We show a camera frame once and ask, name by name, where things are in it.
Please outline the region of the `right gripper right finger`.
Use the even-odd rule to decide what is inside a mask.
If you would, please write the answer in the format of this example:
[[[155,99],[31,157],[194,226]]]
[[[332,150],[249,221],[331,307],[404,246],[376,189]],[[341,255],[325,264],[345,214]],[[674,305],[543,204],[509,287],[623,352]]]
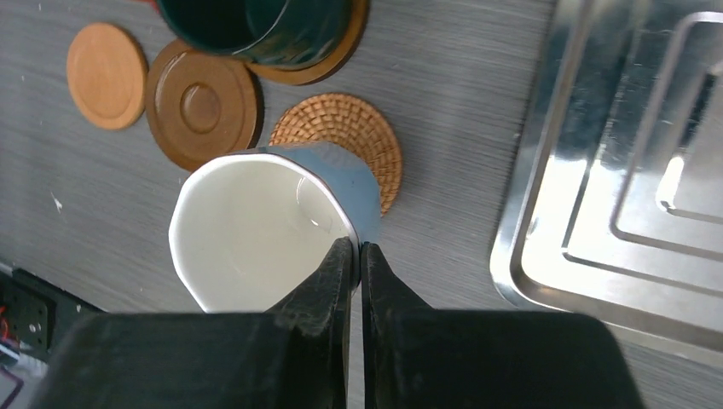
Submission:
[[[641,408],[617,340],[585,314],[438,309],[361,250],[369,408]]]

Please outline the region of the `woven rattan coaster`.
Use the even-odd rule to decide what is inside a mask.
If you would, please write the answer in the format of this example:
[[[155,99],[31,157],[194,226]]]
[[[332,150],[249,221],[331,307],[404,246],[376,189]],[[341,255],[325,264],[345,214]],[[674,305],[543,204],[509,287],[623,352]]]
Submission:
[[[314,95],[287,109],[269,138],[270,146],[310,141],[329,141],[361,158],[379,184],[381,214],[389,212],[402,185],[402,149],[381,111],[349,94]]]

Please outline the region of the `white light blue mug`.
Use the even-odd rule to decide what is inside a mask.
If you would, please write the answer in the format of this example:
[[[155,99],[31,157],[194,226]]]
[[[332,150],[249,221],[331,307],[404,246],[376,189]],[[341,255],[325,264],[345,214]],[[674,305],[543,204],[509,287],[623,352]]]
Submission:
[[[327,141],[214,158],[182,184],[168,230],[174,269],[207,313],[264,311],[307,279],[336,239],[379,236],[380,186]]]

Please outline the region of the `dark wooden coaster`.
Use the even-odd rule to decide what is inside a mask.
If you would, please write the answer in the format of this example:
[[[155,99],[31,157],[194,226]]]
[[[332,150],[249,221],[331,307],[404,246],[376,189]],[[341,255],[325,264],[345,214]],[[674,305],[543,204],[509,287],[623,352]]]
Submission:
[[[246,66],[180,39],[167,44],[150,66],[145,110],[158,147],[189,172],[254,148],[263,129],[262,88]]]

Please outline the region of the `light orange wooden coaster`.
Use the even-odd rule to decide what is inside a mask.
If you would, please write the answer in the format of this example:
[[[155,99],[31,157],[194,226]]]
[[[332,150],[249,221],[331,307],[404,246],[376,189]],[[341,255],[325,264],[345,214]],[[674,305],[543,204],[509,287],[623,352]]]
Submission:
[[[147,62],[125,29],[107,22],[82,28],[69,46],[66,74],[75,106],[94,126],[123,130],[141,116]]]

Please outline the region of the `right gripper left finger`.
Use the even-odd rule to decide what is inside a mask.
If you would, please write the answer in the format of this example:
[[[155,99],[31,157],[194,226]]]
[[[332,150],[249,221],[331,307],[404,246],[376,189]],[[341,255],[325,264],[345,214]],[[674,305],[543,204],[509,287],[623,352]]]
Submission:
[[[344,408],[354,247],[262,313],[93,314],[55,351],[33,408]]]

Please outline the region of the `brown wooden coaster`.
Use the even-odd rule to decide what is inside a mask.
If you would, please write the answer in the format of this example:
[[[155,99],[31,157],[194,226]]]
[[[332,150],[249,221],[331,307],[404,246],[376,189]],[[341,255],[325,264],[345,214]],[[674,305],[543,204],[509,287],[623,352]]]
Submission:
[[[300,70],[246,63],[246,67],[261,78],[279,84],[301,86],[318,83],[337,72],[354,54],[363,38],[370,13],[370,1],[353,0],[351,2],[350,21],[345,34],[337,47],[323,60],[313,66]]]

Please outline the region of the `dark green mug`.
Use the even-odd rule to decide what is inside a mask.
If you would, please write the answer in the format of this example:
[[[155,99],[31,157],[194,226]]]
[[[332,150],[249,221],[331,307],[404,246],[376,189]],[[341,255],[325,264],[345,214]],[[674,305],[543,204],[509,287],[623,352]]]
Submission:
[[[212,55],[297,70],[327,57],[350,23],[351,1],[169,0],[156,2],[167,26]]]

